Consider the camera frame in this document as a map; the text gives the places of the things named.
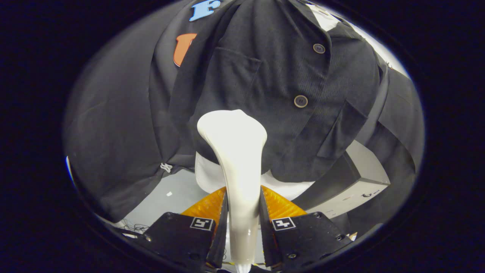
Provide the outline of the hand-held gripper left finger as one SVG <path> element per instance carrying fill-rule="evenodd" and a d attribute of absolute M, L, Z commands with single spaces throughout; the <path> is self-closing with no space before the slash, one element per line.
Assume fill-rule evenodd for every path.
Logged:
<path fill-rule="evenodd" d="M 226 187 L 182 213 L 166 212 L 137 242 L 187 271 L 217 271 L 223 265 L 228 225 Z"/>

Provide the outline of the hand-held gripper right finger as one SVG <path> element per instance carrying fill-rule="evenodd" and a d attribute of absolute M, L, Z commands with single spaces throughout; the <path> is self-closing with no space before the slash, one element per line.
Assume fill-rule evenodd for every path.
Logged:
<path fill-rule="evenodd" d="M 260 230 L 264 262 L 272 271 L 304 271 L 352 243 L 322 212 L 306 213 L 262 186 Z"/>

